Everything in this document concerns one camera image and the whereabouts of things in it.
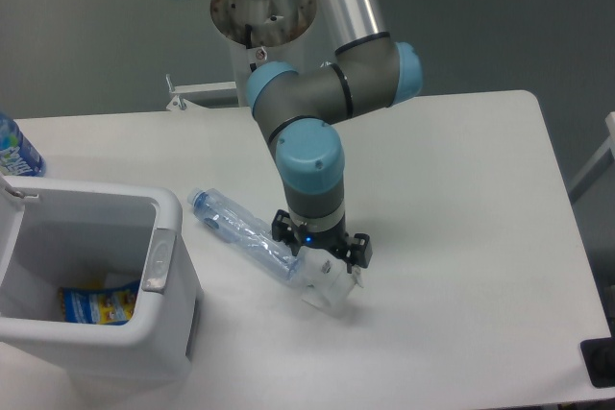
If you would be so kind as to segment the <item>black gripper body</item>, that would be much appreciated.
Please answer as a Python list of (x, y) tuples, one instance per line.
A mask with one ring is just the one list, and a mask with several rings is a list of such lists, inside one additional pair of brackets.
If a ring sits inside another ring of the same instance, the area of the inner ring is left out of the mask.
[(342, 218), (335, 226), (322, 231), (312, 231), (307, 225), (291, 225), (290, 240), (287, 246), (293, 255), (297, 255), (302, 247), (324, 250), (337, 259), (346, 260), (350, 249), (349, 234), (346, 230), (346, 220)]

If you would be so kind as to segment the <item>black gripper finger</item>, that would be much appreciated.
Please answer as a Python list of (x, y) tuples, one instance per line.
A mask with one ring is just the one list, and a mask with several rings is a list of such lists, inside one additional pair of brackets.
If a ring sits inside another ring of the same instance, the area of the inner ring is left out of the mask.
[(344, 262), (351, 275), (354, 269), (367, 269), (372, 258), (371, 238), (365, 233), (347, 234), (335, 250), (335, 257)]
[(284, 243), (293, 256), (298, 255), (301, 242), (294, 233), (290, 214), (287, 211), (279, 209), (276, 212), (271, 224), (271, 234), (273, 240)]

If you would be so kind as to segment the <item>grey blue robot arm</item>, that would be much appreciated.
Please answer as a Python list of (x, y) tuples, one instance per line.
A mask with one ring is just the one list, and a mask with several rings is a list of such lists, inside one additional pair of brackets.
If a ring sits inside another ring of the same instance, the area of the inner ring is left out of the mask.
[[(329, 22), (334, 62), (309, 72), (272, 49), (303, 36), (317, 13)], [(247, 53), (235, 72), (283, 183), (286, 209), (273, 238), (297, 253), (323, 250), (349, 270), (367, 268), (365, 233), (346, 229), (345, 155), (335, 125), (415, 97), (423, 84), (413, 47), (392, 40), (377, 0), (211, 0), (218, 31)]]

